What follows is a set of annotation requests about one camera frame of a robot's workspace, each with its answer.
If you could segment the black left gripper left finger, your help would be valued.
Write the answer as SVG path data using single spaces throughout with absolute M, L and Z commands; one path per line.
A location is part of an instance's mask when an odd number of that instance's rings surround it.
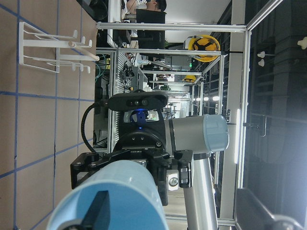
M 110 200 L 108 191 L 96 193 L 81 226 L 84 230 L 107 230 L 110 224 Z

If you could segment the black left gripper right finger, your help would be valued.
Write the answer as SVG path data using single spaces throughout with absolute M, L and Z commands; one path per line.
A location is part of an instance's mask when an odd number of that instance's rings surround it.
M 236 222 L 241 230 L 286 230 L 288 223 L 273 214 L 248 189 L 236 191 Z

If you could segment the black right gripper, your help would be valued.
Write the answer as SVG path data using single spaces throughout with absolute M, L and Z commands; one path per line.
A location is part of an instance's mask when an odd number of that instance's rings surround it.
M 146 159 L 163 206 L 168 205 L 167 192 L 192 187 L 191 150 L 166 151 L 165 122 L 119 122 L 119 139 L 112 161 Z M 98 153 L 80 154 L 71 164 L 71 188 L 74 189 L 102 168 Z

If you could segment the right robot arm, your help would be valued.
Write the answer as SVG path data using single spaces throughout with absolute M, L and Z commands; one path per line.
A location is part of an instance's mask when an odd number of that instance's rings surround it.
M 157 121 L 122 112 L 111 153 L 71 164 L 72 217 L 58 229 L 166 230 L 169 188 L 183 188 L 188 228 L 218 229 L 209 157 L 229 143 L 226 120 L 203 115 Z

